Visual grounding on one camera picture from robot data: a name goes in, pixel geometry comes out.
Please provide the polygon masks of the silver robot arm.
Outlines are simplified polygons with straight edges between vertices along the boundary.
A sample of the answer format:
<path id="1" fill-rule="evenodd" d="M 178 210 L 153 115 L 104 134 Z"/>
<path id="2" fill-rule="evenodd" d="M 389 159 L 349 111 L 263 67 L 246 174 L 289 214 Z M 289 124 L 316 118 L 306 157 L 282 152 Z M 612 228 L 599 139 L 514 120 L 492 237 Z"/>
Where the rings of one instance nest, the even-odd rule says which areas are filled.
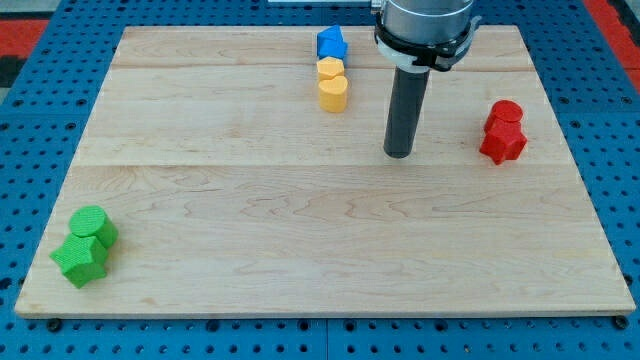
<path id="1" fill-rule="evenodd" d="M 447 72 L 469 51 L 481 18 L 473 0 L 381 0 L 372 5 L 378 51 L 413 74 Z"/>

